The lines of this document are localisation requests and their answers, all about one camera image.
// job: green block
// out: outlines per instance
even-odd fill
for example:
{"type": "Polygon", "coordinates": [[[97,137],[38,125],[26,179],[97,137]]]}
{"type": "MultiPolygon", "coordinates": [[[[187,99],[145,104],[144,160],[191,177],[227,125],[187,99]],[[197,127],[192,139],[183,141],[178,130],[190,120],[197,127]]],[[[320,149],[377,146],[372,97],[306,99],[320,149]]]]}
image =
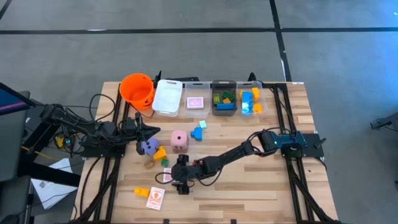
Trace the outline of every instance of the green block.
{"type": "Polygon", "coordinates": [[[169,160],[168,159],[162,159],[162,166],[168,167],[169,166],[169,160]]]}
{"type": "Polygon", "coordinates": [[[213,94],[213,103],[214,104],[220,103],[220,95],[218,93],[213,94]]]}
{"type": "Polygon", "coordinates": [[[227,91],[224,91],[223,97],[228,98],[228,99],[231,100],[231,101],[234,100],[234,95],[228,93],[227,91]]]}

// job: wooden table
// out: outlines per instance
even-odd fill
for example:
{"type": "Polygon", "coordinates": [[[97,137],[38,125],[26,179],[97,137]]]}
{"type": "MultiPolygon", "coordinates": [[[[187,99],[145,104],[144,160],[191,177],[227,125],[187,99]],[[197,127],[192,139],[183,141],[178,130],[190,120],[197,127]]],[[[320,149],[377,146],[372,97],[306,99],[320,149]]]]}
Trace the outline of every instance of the wooden table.
{"type": "MultiPolygon", "coordinates": [[[[104,83],[102,93],[116,99],[118,84],[118,82],[104,83]]],[[[303,133],[313,133],[315,126],[305,86],[302,83],[288,83],[287,86],[297,129],[303,133]]],[[[202,142],[190,139],[188,149],[190,161],[209,155],[222,154],[238,146],[255,131],[278,127],[274,95],[268,89],[264,91],[268,110],[262,116],[243,118],[239,111],[232,117],[216,117],[210,113],[205,119],[207,129],[203,132],[202,142]]],[[[112,106],[112,102],[102,97],[99,101],[97,117],[108,113],[112,106]]],[[[119,121],[122,118],[123,107],[124,101],[122,100],[119,121]]],[[[170,147],[172,131],[176,129],[191,131],[199,125],[199,120],[201,120],[182,117],[183,107],[182,100],[180,113],[176,118],[156,114],[152,118],[144,118],[146,124],[161,128],[155,137],[167,151],[170,160],[169,167],[175,164],[178,157],[178,154],[174,154],[170,147]]],[[[134,117],[135,112],[133,108],[130,108],[129,116],[134,117]]],[[[108,116],[106,119],[111,121],[112,116],[108,116]]],[[[284,120],[286,126],[289,127],[285,111],[284,120]]],[[[257,139],[252,143],[261,149],[257,139]]],[[[76,197],[77,207],[80,204],[81,186],[94,160],[91,158],[85,162],[76,197]]],[[[196,185],[190,189],[189,195],[178,195],[176,189],[170,184],[158,184],[154,177],[163,171],[163,167],[157,162],[154,168],[147,170],[144,163],[148,160],[147,156],[137,154],[134,142],[128,145],[126,155],[121,160],[114,199],[113,223],[162,223],[165,218],[170,219],[171,223],[229,223],[231,219],[237,219],[238,223],[295,223],[286,164],[280,151],[264,158],[248,156],[228,164],[214,185],[205,187],[196,181],[196,185]],[[161,210],[146,208],[147,199],[135,195],[133,192],[135,187],[165,189],[161,210]]],[[[324,166],[313,158],[303,158],[303,163],[310,193],[326,214],[337,219],[324,166]]],[[[98,192],[102,169],[103,159],[97,163],[88,179],[83,209],[90,204],[98,192]]],[[[306,219],[301,193],[299,193],[299,198],[302,216],[306,219]]],[[[108,195],[103,200],[101,219],[105,217],[107,204],[108,195]]]]}

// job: purple toy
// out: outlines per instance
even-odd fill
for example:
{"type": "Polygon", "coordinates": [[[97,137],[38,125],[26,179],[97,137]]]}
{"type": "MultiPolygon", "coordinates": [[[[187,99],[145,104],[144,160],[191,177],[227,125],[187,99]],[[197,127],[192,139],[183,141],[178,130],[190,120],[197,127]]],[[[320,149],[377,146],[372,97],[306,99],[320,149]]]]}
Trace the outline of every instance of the purple toy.
{"type": "Polygon", "coordinates": [[[159,140],[154,137],[148,139],[148,141],[141,142],[141,148],[145,154],[153,157],[156,151],[159,149],[159,140]]]}

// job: pink cube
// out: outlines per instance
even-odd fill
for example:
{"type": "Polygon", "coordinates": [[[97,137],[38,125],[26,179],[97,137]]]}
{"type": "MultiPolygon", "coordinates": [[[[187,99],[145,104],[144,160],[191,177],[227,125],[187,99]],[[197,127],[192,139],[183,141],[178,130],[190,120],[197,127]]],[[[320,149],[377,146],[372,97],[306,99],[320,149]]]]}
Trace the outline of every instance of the pink cube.
{"type": "Polygon", "coordinates": [[[176,130],[172,133],[171,146],[176,153],[186,153],[188,151],[188,134],[186,131],[176,130]]]}

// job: orange block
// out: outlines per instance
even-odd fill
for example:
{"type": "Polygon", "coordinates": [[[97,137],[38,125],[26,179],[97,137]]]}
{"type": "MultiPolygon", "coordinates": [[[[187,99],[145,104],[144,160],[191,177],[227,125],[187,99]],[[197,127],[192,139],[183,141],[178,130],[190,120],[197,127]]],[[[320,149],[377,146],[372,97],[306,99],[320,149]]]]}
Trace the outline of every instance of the orange block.
{"type": "Polygon", "coordinates": [[[231,100],[229,100],[228,98],[225,98],[225,99],[223,100],[223,102],[224,102],[224,103],[231,103],[231,100]]]}
{"type": "Polygon", "coordinates": [[[256,102],[257,100],[259,100],[260,91],[257,87],[251,88],[251,91],[253,92],[253,100],[254,102],[256,102]]]}
{"type": "Polygon", "coordinates": [[[164,149],[163,146],[159,146],[159,149],[154,154],[154,160],[162,160],[162,159],[166,159],[166,158],[167,158],[166,150],[164,149]]]}
{"type": "Polygon", "coordinates": [[[243,90],[239,90],[239,100],[242,102],[242,94],[243,94],[243,90]]]}
{"type": "Polygon", "coordinates": [[[262,112],[262,106],[261,106],[261,104],[256,103],[256,104],[253,106],[253,112],[255,112],[255,113],[261,113],[261,112],[262,112]]]}
{"type": "Polygon", "coordinates": [[[149,189],[143,189],[140,187],[136,187],[134,189],[134,193],[139,196],[148,197],[149,196],[149,189]]]}

